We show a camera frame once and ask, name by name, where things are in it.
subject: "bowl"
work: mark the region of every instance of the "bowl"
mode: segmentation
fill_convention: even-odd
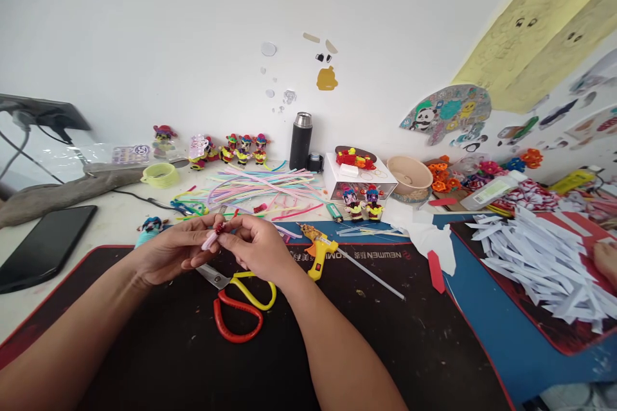
[[[386,166],[398,181],[394,189],[396,194],[406,196],[419,193],[433,184],[433,174],[429,168],[413,157],[390,157]]]

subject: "scissors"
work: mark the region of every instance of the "scissors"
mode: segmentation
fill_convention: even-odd
[[[222,275],[221,273],[216,271],[214,268],[212,268],[208,264],[202,265],[201,267],[197,267],[196,270],[201,276],[206,278],[206,280],[210,282],[210,284],[212,284],[215,288],[219,289],[219,296],[213,302],[214,321],[217,323],[217,328],[219,329],[219,332],[223,336],[223,338],[225,338],[226,340],[229,340],[230,342],[233,342],[234,344],[243,344],[244,342],[248,342],[253,337],[255,337],[257,333],[261,330],[262,325],[264,324],[264,316],[262,315],[262,312],[259,310],[262,310],[262,311],[270,310],[270,308],[272,308],[272,305],[274,305],[274,301],[276,300],[276,286],[274,285],[274,283],[268,281],[268,284],[270,285],[270,289],[272,290],[272,299],[267,305],[264,305],[259,300],[257,300],[255,296],[251,294],[251,292],[246,288],[246,286],[242,284],[242,281],[240,281],[240,278],[253,277],[255,276],[255,273],[253,272],[234,273],[234,275],[229,278],[229,277]],[[252,303],[256,308],[244,302],[239,302],[237,300],[230,298],[225,293],[225,287],[227,287],[227,285],[229,284],[235,284],[236,286],[238,286],[238,288],[242,291],[242,293],[246,296],[246,298],[249,299],[249,302]],[[221,302],[223,302],[225,305],[229,305],[238,310],[247,311],[248,313],[254,315],[258,319],[257,327],[254,330],[252,330],[252,332],[249,332],[248,334],[244,334],[244,335],[232,333],[227,328],[227,326],[225,326],[225,323],[223,322],[223,317],[220,312]]]

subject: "figurine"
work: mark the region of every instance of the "figurine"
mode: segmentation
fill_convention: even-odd
[[[206,162],[219,160],[219,152],[212,143],[211,137],[195,135],[191,138],[191,146],[188,152],[188,160],[191,161],[191,169],[203,170]]]
[[[233,161],[233,152],[236,150],[237,143],[236,134],[231,134],[227,137],[227,147],[221,145],[220,155],[224,163],[229,164]]]
[[[366,192],[366,201],[368,202],[366,211],[368,212],[368,219],[371,223],[381,222],[381,214],[384,211],[384,206],[378,205],[377,201],[379,195],[383,193],[383,191],[377,191],[375,185],[368,186],[368,191]]]
[[[344,187],[343,199],[346,204],[345,212],[352,216],[352,222],[357,223],[363,221],[362,209],[366,206],[366,202],[358,201],[358,196],[355,195],[355,191],[348,186]]]
[[[141,234],[135,243],[135,249],[156,237],[163,230],[163,223],[158,217],[149,217],[141,226]]]
[[[154,132],[154,142],[152,143],[154,157],[155,159],[167,159],[167,151],[175,150],[175,146],[171,144],[170,140],[178,135],[172,131],[169,125],[155,125]]]
[[[238,157],[238,165],[245,166],[246,162],[251,158],[251,153],[249,153],[249,149],[251,148],[251,143],[253,140],[250,136],[245,135],[240,138],[240,149],[234,150],[234,154]]]
[[[255,163],[257,165],[264,165],[265,162],[265,146],[270,143],[270,140],[266,139],[264,134],[257,135],[256,138],[253,138],[255,142],[256,150],[253,152],[253,157],[255,158]]]

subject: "yellow glue gun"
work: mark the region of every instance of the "yellow glue gun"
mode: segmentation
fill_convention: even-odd
[[[302,233],[311,241],[313,245],[307,249],[309,255],[315,257],[313,267],[308,271],[308,275],[313,281],[317,281],[321,278],[321,272],[323,271],[323,262],[326,259],[326,253],[333,254],[339,248],[339,244],[336,241],[330,241],[326,234],[310,225],[300,225]]]

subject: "yellow scissors handle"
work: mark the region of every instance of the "yellow scissors handle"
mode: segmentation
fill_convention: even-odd
[[[272,281],[268,281],[268,284],[270,285],[270,289],[272,290],[272,299],[270,300],[268,305],[264,305],[259,300],[257,300],[253,294],[251,294],[251,292],[246,288],[244,284],[242,284],[242,281],[240,281],[239,279],[241,277],[253,277],[253,276],[255,276],[255,273],[253,272],[236,273],[231,278],[230,283],[238,286],[238,288],[242,291],[242,293],[246,296],[246,298],[249,299],[249,302],[255,305],[257,308],[259,308],[262,311],[270,310],[276,300],[276,286],[274,285]]]

